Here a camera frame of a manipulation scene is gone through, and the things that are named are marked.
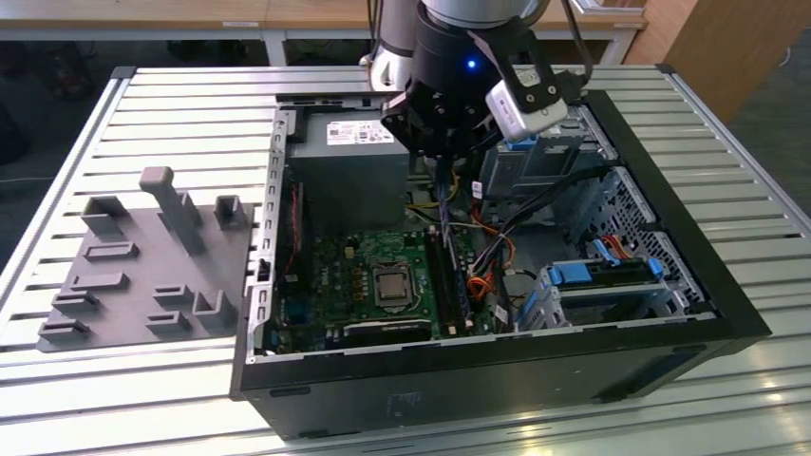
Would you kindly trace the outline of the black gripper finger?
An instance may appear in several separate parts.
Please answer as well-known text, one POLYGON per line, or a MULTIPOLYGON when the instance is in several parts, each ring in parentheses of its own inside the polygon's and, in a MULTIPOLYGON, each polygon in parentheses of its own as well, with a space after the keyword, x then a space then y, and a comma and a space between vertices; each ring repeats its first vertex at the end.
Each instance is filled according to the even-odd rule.
POLYGON ((454 133, 454 155, 468 156, 491 147, 502 139, 495 117, 487 114, 479 121, 463 123, 454 133))
POLYGON ((428 125, 412 107, 407 92, 402 92, 384 102, 382 124, 412 155, 422 157, 438 156, 435 129, 428 125))

